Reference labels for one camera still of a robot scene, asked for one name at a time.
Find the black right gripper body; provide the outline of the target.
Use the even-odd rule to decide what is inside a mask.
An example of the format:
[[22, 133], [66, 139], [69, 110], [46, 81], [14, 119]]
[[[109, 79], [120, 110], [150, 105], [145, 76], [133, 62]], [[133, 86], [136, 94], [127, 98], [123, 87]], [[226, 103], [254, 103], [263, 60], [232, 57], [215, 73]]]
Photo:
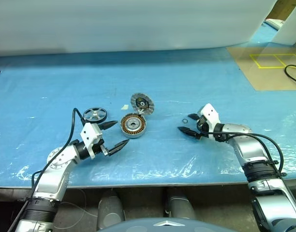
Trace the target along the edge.
[[207, 120], [204, 116], [200, 116], [197, 121], [197, 129], [200, 131], [197, 139], [201, 139], [202, 137], [209, 137], [209, 125], [207, 124]]

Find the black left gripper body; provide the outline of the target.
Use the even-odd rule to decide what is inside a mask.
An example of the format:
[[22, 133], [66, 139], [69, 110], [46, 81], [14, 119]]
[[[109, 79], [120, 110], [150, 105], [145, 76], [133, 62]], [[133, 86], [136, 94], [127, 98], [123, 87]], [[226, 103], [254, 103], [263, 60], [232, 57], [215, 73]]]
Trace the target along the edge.
[[105, 156], [109, 155], [109, 151], [104, 145], [104, 139], [100, 139], [98, 143], [93, 144], [92, 151], [94, 155], [99, 153], [103, 153]]

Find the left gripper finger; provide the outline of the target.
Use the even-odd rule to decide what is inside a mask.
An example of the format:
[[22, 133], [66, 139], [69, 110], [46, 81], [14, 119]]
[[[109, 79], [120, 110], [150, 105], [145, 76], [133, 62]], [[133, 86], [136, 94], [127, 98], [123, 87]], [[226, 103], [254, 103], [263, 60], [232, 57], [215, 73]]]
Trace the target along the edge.
[[122, 150], [124, 146], [129, 142], [129, 139], [123, 140], [119, 143], [117, 143], [112, 149], [108, 150], [108, 156], [112, 156]]
[[103, 123], [99, 124], [99, 128], [100, 128], [100, 130], [107, 130], [107, 129], [111, 128], [112, 126], [116, 125], [117, 123], [118, 123], [118, 121], [103, 122]]

